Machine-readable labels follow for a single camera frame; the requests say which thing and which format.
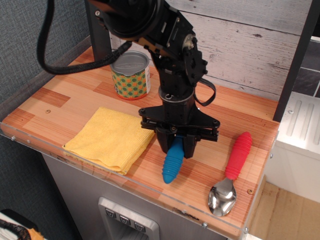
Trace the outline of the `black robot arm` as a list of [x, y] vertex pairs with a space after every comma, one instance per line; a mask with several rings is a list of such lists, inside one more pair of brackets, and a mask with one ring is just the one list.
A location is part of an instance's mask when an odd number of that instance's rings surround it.
[[207, 62], [197, 47], [193, 26], [164, 0], [93, 0], [113, 35], [145, 48], [159, 74], [162, 104], [139, 110], [141, 125], [155, 131], [163, 152], [181, 136], [185, 158], [200, 140], [217, 141], [220, 122], [198, 109], [195, 88], [208, 85]]

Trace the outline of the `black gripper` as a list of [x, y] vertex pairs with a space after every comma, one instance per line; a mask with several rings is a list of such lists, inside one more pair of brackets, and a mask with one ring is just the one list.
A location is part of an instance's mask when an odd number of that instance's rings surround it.
[[218, 140], [220, 122], [201, 112], [192, 97], [181, 101], [163, 100], [162, 105], [144, 107], [138, 113], [142, 117], [142, 127], [155, 131], [164, 153], [168, 152], [177, 135], [183, 137], [186, 159], [193, 157], [200, 140]]

